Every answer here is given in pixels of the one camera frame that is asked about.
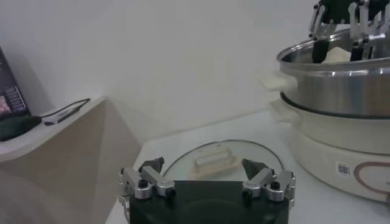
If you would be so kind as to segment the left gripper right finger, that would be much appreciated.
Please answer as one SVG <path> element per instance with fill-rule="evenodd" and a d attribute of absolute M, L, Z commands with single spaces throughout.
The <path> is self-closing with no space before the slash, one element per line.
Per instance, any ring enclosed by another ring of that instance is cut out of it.
<path fill-rule="evenodd" d="M 269 201 L 287 200 L 289 209 L 296 203 L 296 176 L 290 170 L 275 173 L 265 163 L 243 159 L 241 164 L 248 180 L 243 182 L 242 196 L 246 203 L 265 197 Z"/>

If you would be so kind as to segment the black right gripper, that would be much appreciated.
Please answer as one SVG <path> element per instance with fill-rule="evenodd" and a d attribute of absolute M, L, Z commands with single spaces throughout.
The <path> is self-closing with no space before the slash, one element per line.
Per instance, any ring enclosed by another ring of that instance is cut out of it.
<path fill-rule="evenodd" d="M 389 0 L 320 0 L 316 3 L 308 28 L 313 40 L 313 63 L 322 63 L 327 56 L 330 22 L 341 24 L 342 20 L 350 23 L 353 41 L 350 61 L 371 59 L 377 43 L 385 39 L 389 31 Z"/>

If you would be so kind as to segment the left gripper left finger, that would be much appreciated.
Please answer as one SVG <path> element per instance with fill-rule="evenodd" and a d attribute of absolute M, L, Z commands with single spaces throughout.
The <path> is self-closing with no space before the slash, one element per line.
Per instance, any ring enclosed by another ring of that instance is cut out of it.
<path fill-rule="evenodd" d="M 155 192 L 169 200 L 176 196 L 173 180 L 161 175 L 163 157 L 147 160 L 137 169 L 123 167 L 118 172 L 118 200 L 123 207 L 125 219 L 130 219 L 130 199 L 148 200 Z"/>

